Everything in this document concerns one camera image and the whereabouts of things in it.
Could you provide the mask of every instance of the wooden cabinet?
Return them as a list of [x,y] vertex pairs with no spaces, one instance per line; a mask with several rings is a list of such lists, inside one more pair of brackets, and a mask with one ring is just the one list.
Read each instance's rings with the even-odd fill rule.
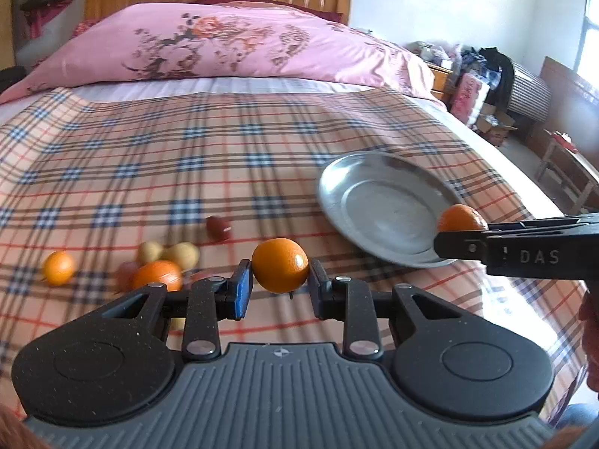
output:
[[443,101],[445,83],[447,82],[447,78],[451,74],[451,71],[443,67],[439,67],[438,65],[431,64],[430,62],[427,62],[426,65],[428,65],[435,76],[435,82],[432,85],[432,95],[435,98]]
[[11,5],[11,0],[0,0],[0,70],[14,65]]

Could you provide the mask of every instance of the cardboard box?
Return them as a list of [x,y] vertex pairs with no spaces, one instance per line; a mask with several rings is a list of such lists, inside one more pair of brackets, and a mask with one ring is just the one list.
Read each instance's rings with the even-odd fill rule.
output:
[[[495,116],[499,124],[495,125],[491,121],[488,121],[488,116]],[[487,103],[483,104],[480,115],[476,120],[476,127],[480,130],[484,139],[495,146],[501,146],[510,131],[517,130],[517,128],[512,126],[513,124],[513,118],[510,118],[504,112],[497,112],[495,106]]]

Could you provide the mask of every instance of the white mattress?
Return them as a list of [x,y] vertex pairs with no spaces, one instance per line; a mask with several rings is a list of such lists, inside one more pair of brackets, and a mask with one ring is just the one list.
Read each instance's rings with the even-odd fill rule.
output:
[[[155,97],[167,97],[194,92],[356,92],[367,86],[299,79],[295,77],[197,77],[192,79],[145,80],[91,84],[74,88],[73,91],[90,101],[133,101]],[[33,103],[39,95],[22,98],[0,105],[0,125]],[[423,110],[450,128],[483,157],[520,196],[522,203],[536,218],[561,216],[560,210],[520,169],[507,159],[495,146],[469,130],[453,115],[435,106],[432,101],[412,98]]]

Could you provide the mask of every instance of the wooden nightstand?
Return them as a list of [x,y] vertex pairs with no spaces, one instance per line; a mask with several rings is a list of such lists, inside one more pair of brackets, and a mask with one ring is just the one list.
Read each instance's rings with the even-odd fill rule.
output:
[[435,82],[432,85],[432,91],[431,91],[432,95],[435,98],[443,101],[444,91],[445,91],[445,83],[447,81],[447,78],[452,74],[452,72],[448,69],[439,67],[438,65],[431,64],[430,62],[427,62],[426,65],[428,65],[428,67],[430,67],[430,69],[432,70],[432,73],[435,76]]

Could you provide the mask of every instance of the red object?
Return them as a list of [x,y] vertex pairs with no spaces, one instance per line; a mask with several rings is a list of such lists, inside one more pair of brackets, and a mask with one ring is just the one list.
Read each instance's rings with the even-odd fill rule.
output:
[[75,37],[79,37],[79,35],[88,31],[90,28],[92,28],[98,22],[100,22],[100,20],[96,20],[94,18],[88,18],[87,20],[83,20],[82,22],[79,22],[77,24],[77,26],[75,27],[75,30],[73,30],[73,33],[71,34],[71,38],[74,39]]
[[62,11],[69,6],[73,0],[61,0],[49,3],[45,6],[25,12],[25,20],[29,27],[29,38],[37,39],[41,36],[43,25],[57,17]]
[[220,216],[210,216],[206,219],[206,231],[215,241],[226,241],[231,238],[231,224]]
[[115,280],[119,290],[131,290],[133,278],[135,277],[138,268],[139,267],[136,262],[121,263],[115,272]]
[[567,148],[568,150],[570,150],[573,154],[578,152],[578,149],[576,148],[576,146],[574,146],[574,143],[572,142],[568,142],[568,140],[566,140],[564,138],[564,136],[562,136],[561,133],[558,133],[557,131],[554,131],[552,133],[553,136],[553,140],[555,140],[556,142],[559,143],[559,145],[563,146],[564,148]]
[[306,8],[303,6],[298,6],[295,4],[287,3],[285,1],[274,1],[274,0],[195,0],[192,3],[195,4],[220,4],[220,3],[230,3],[232,1],[256,1],[258,3],[273,3],[273,4],[281,4],[285,6],[290,6],[291,8],[297,8],[298,10],[302,10],[303,12],[311,13],[312,15],[319,16],[320,18],[324,18],[329,22],[337,22],[341,23],[342,14],[337,12],[321,12],[320,10],[312,10],[311,8]]

